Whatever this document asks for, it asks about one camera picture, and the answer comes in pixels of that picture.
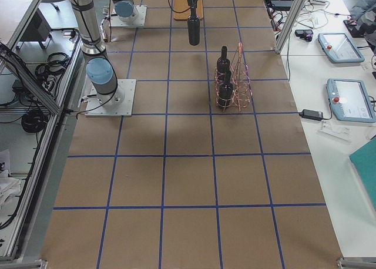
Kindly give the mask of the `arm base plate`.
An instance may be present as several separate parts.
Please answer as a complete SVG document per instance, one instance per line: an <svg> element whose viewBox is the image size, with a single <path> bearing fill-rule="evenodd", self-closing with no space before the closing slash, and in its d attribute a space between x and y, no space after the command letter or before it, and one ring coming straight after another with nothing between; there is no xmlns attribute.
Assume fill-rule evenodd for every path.
<svg viewBox="0 0 376 269"><path fill-rule="evenodd" d="M146 12L146 5L116 6L111 14L111 26L114 28L143 28Z"/></svg>
<svg viewBox="0 0 376 269"><path fill-rule="evenodd" d="M114 95L97 94L92 85L90 97L85 109L85 116L93 117L131 117L136 90L136 79L119 79Z"/></svg>

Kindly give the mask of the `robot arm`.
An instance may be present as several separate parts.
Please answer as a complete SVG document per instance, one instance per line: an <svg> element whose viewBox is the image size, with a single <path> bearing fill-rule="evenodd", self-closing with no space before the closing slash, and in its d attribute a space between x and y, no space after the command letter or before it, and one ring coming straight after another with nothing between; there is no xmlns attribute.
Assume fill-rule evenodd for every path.
<svg viewBox="0 0 376 269"><path fill-rule="evenodd" d="M120 20L129 19L135 14L134 0L110 0ZM70 0L78 23L83 45L81 47L86 62L86 74L97 92L101 106L118 100L120 93L118 79L108 60L104 39L100 34L93 0Z"/></svg>
<svg viewBox="0 0 376 269"><path fill-rule="evenodd" d="M122 22L133 22L138 16L134 0L112 0L116 15Z"/></svg>

